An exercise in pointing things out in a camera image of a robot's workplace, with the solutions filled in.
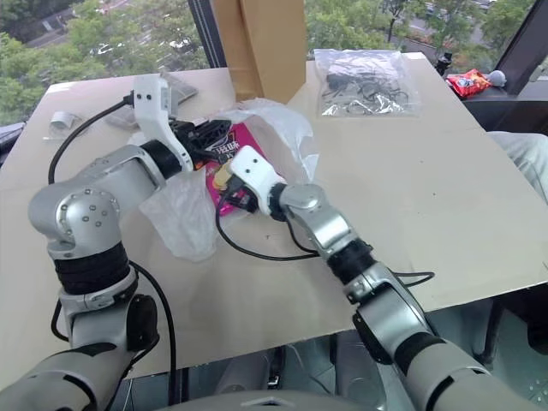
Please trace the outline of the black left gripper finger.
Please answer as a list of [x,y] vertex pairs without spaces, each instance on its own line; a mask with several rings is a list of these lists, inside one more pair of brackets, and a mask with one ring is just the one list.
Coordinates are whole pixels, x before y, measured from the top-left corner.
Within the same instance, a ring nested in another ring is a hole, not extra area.
[[230,156],[223,153],[208,151],[204,149],[195,150],[195,169],[200,170],[209,163],[226,164],[230,160]]
[[214,145],[222,140],[231,128],[230,120],[210,120],[197,127],[198,142],[201,145]]

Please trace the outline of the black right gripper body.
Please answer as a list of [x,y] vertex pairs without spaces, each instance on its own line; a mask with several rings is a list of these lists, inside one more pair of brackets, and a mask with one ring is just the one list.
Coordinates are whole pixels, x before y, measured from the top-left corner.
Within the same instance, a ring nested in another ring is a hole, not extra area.
[[255,213],[259,210],[259,203],[257,196],[253,191],[240,179],[229,180],[229,193],[242,192],[245,197],[245,209],[244,211],[249,213]]

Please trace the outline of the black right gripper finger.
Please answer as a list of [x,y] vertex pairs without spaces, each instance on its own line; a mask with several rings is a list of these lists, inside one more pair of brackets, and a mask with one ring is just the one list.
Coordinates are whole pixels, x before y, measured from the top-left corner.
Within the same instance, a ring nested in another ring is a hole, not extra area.
[[245,195],[242,192],[222,194],[219,199],[220,211],[234,211],[245,209]]

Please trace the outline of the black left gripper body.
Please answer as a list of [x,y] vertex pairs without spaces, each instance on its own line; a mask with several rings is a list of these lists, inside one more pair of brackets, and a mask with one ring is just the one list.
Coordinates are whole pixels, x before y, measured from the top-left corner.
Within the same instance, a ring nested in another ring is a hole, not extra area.
[[206,138],[203,135],[204,126],[204,123],[194,124],[193,122],[180,120],[170,121],[171,130],[187,150],[195,170],[200,170],[205,164],[205,157],[202,153],[206,148]]

